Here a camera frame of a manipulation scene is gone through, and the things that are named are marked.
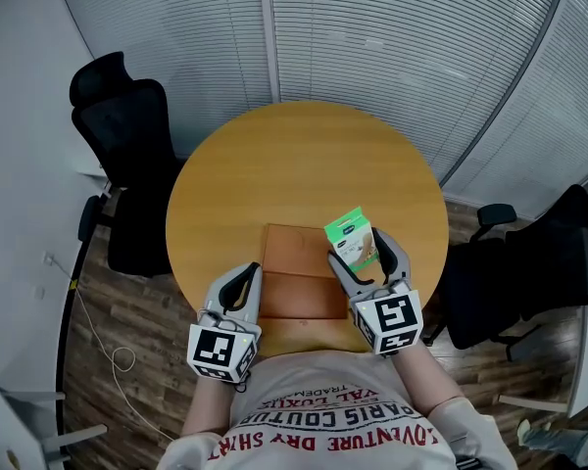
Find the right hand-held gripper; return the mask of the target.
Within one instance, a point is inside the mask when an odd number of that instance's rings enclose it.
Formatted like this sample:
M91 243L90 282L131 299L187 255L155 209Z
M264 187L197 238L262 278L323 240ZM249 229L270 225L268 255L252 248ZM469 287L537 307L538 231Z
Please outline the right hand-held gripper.
M373 279L361 280L334 252L328 264L347 295L354 323L376 355L389 356L413 346L423 329L418 290L411 288L408 254L386 232L372 228L381 269L383 288Z

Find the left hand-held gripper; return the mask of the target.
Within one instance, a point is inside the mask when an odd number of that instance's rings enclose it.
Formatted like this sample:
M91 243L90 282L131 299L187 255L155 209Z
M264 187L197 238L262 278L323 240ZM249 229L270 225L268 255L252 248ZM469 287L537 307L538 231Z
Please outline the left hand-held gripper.
M197 375L234 385L245 381L262 336L262 282L261 265L244 263L211 284L189 330L187 363Z

